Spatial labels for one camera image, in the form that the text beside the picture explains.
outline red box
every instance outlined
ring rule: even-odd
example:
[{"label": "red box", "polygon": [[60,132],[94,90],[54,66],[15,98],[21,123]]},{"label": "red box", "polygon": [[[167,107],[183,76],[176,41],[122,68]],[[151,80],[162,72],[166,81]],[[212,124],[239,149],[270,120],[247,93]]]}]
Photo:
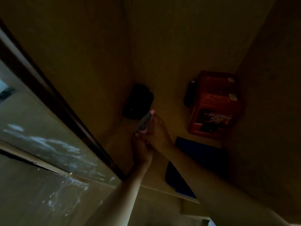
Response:
[{"label": "red box", "polygon": [[202,71],[197,84],[188,131],[199,136],[221,139],[243,109],[237,79],[230,73]]}]

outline glass panel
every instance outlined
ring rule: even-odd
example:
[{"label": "glass panel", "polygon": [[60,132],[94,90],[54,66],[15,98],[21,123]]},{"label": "glass panel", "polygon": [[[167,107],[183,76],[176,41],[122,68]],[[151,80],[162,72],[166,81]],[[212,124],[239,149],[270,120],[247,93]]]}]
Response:
[{"label": "glass panel", "polygon": [[0,139],[75,175],[120,179],[0,60]]}]

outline sticker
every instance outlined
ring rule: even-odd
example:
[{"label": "sticker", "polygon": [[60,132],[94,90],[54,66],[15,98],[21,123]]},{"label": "sticker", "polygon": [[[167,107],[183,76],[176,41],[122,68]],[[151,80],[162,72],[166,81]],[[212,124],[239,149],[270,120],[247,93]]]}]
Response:
[{"label": "sticker", "polygon": [[232,100],[232,101],[237,101],[237,97],[236,97],[235,94],[229,94],[229,98],[230,98],[230,100]]},{"label": "sticker", "polygon": [[228,78],[228,81],[231,83],[235,83],[234,78]]}]

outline hand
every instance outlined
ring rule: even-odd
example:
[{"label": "hand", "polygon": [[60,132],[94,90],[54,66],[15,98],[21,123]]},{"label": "hand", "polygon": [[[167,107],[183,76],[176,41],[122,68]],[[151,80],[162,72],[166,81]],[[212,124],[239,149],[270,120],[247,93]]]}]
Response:
[{"label": "hand", "polygon": [[174,147],[170,136],[165,128],[164,121],[156,114],[153,114],[153,119],[148,123],[148,132],[139,134],[144,140],[149,142],[154,149],[163,153],[165,149]]},{"label": "hand", "polygon": [[138,137],[137,133],[133,133],[131,139],[131,145],[133,150],[133,160],[135,165],[150,166],[153,159],[153,148],[145,141]]}]

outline blue towel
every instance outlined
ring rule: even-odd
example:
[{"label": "blue towel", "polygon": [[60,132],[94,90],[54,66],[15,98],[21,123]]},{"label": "blue towel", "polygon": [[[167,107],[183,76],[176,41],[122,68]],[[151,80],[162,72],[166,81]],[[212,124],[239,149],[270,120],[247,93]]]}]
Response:
[{"label": "blue towel", "polygon": [[[227,154],[223,149],[197,143],[182,137],[177,138],[175,145],[209,171],[212,171],[220,177],[226,177]],[[196,198],[190,187],[171,162],[169,162],[167,166],[165,181],[171,187],[175,188],[176,192]]]}]

